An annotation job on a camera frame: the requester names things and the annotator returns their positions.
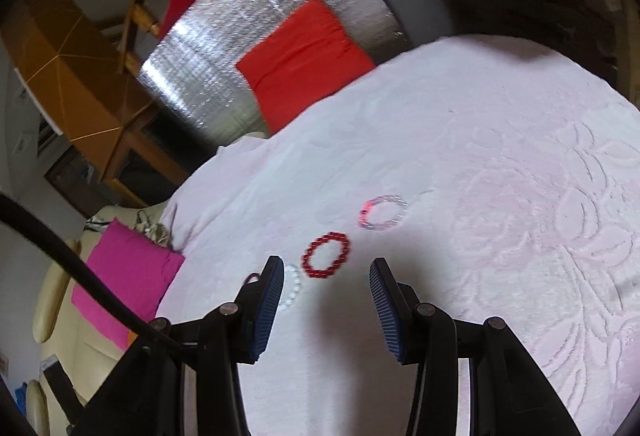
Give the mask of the white textured bedspread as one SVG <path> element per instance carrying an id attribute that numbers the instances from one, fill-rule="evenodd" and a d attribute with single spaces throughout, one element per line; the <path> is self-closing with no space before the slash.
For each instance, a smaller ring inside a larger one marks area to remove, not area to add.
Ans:
<path id="1" fill-rule="evenodd" d="M 509 37 L 416 48 L 280 133 L 220 150 L 163 214 L 162 302 L 204 317 L 277 255 L 283 300 L 240 371 L 255 435 L 400 435 L 414 372 L 385 346 L 372 260 L 451 317 L 506 320 L 582 434 L 639 395 L 639 112 Z"/>

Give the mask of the orange cardboard box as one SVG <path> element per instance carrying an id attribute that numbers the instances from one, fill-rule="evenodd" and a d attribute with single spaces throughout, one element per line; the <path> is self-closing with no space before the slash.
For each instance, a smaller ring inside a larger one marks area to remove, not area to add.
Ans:
<path id="1" fill-rule="evenodd" d="M 136 341 L 137 337 L 138 337 L 137 334 L 135 334 L 132 331 L 129 331 L 128 332 L 128 338 L 127 338 L 127 346 L 130 347 L 132 344 L 134 344 L 134 342 Z"/>

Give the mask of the wooden cabinet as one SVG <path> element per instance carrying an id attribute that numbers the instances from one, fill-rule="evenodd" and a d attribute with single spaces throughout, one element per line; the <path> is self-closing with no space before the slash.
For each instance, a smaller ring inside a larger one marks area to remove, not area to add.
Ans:
<path id="1" fill-rule="evenodd" d="M 96 136 L 98 145 L 75 142 L 44 174 L 82 216 L 104 205 L 160 204 L 209 157 L 209 150 L 171 113 L 152 104 L 124 130 Z"/>

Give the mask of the silver foil insulation panel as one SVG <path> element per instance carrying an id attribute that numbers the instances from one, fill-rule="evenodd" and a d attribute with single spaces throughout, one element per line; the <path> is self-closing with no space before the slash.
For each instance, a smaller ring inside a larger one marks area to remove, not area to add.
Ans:
<path id="1" fill-rule="evenodd" d="M 408 38 L 384 0 L 323 0 L 377 64 Z M 306 0 L 197 0 L 146 58 L 138 80 L 207 147 L 264 130 L 236 63 Z"/>

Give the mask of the cream leather sofa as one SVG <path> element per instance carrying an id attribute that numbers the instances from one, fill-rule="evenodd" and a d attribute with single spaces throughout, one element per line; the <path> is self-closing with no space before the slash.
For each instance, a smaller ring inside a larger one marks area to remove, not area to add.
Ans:
<path id="1" fill-rule="evenodd" d="M 92 218 L 94 222 L 100 222 L 101 226 L 85 228 L 79 237 L 69 238 L 67 244 L 76 255 L 86 260 L 111 220 L 116 219 L 129 228 L 142 218 L 155 224 L 164 208 L 165 203 L 140 210 L 107 205 Z M 43 279 L 32 319 L 32 336 L 40 345 L 40 361 L 46 364 L 53 356 L 58 358 L 79 401 L 85 404 L 113 370 L 122 351 L 99 334 L 72 304 L 74 285 L 75 281 L 64 274 L 57 263 L 50 265 Z M 28 382 L 26 404 L 28 422 L 37 434 L 66 433 L 66 415 L 43 374 Z"/>

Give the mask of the dark maroon bangle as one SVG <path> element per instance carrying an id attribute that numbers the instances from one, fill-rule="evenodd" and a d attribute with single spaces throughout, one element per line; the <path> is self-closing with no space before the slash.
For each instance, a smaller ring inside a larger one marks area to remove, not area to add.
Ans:
<path id="1" fill-rule="evenodd" d="M 245 284 L 255 283 L 255 282 L 258 282 L 259 279 L 260 279 L 260 273 L 252 272 L 246 277 L 246 279 L 244 280 L 244 283 Z"/>

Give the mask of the red cushion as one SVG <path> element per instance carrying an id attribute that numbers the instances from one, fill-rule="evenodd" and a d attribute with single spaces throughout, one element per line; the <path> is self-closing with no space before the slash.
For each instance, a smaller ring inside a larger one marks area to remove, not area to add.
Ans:
<path id="1" fill-rule="evenodd" d="M 375 68 L 323 0 L 307 0 L 236 68 L 275 134 L 316 102 Z"/>

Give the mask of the magenta pillow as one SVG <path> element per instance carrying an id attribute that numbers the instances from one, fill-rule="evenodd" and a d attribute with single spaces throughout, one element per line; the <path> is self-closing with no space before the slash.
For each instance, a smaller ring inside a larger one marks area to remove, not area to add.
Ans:
<path id="1" fill-rule="evenodd" d="M 89 254 L 87 266 L 132 312 L 149 322 L 183 262 L 183 255 L 113 220 Z M 104 338 L 121 350 L 128 347 L 130 331 L 78 284 L 72 304 Z"/>

